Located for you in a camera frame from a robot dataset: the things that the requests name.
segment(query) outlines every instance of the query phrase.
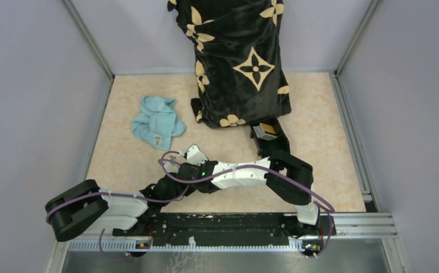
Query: gold flower pattern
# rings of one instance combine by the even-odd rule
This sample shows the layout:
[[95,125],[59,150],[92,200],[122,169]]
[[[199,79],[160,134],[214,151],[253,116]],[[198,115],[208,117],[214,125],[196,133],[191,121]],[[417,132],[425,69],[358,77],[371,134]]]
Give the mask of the gold flower pattern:
[[238,125],[243,125],[245,124],[246,121],[244,119],[238,119],[236,115],[228,115],[228,119],[221,119],[219,121],[219,124],[221,125],[221,127],[227,127],[227,126],[238,126]]
[[196,26],[211,23],[214,22],[214,20],[207,20],[203,22],[201,15],[199,14],[198,10],[195,7],[191,7],[191,13],[192,13],[192,18],[191,18],[192,24],[187,25],[186,36],[193,37],[196,40],[196,43],[198,44],[197,46],[198,51],[203,52],[204,49],[203,43],[210,42],[214,40],[215,37],[209,34],[197,33]]
[[204,91],[206,91],[205,85],[208,85],[210,82],[204,71],[204,66],[200,61],[196,61],[196,79],[198,81],[199,89],[204,93]]
[[251,80],[259,92],[261,85],[268,76],[269,72],[274,69],[274,65],[268,64],[258,55],[258,53],[256,53],[255,48],[251,47],[248,59],[246,59],[244,63],[233,67],[233,69]]
[[264,10],[262,13],[260,13],[261,17],[263,18],[273,18],[273,23],[276,26],[276,23],[278,22],[278,15],[283,14],[283,11],[285,10],[285,6],[283,4],[278,4],[277,0],[271,0],[272,7]]
[[285,95],[285,94],[288,94],[288,93],[290,93],[290,87],[288,85],[285,85],[285,86],[280,87],[278,89],[278,94]]
[[201,111],[198,112],[198,115],[196,116],[196,122],[199,123],[199,121],[203,118],[203,113]]

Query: black velvet cloth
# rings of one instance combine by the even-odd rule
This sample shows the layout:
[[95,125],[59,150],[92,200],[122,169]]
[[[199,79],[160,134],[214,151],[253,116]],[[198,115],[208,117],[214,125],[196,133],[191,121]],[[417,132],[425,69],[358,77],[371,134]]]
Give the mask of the black velvet cloth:
[[169,0],[167,7],[194,43],[198,122],[237,126],[291,112],[278,41],[282,0]]

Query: light gray panel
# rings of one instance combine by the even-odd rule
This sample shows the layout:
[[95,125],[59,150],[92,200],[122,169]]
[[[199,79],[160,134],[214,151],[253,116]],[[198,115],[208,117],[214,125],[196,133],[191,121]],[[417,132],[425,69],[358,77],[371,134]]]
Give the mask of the light gray panel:
[[100,252],[69,252],[62,272],[386,273],[389,269],[381,240],[336,240],[318,260],[300,253],[147,253],[118,262]]
[[[194,48],[167,0],[73,0],[115,74],[192,72]],[[287,71],[337,68],[370,0],[284,0]]]
[[439,272],[439,1],[384,1],[340,79],[413,272]]
[[0,1],[0,272],[43,272],[44,205],[81,179],[108,84],[59,1]]

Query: towel label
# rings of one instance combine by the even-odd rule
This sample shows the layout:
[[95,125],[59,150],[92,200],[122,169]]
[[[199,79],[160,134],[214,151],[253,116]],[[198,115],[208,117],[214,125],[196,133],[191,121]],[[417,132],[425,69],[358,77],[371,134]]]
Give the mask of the towel label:
[[155,145],[160,146],[162,143],[162,136],[161,135],[155,135]]

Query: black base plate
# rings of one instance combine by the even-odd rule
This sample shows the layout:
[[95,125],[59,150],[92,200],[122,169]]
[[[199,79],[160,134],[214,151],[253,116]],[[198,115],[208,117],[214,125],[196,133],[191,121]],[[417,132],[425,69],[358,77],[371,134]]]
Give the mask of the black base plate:
[[[320,235],[325,233],[329,219],[320,216],[317,226],[298,223],[296,216],[283,213],[159,213],[149,218],[148,226],[154,232],[154,246],[189,245],[194,237],[197,246],[282,246],[288,245],[288,236]],[[148,236],[150,229],[139,234],[114,230],[114,236]]]

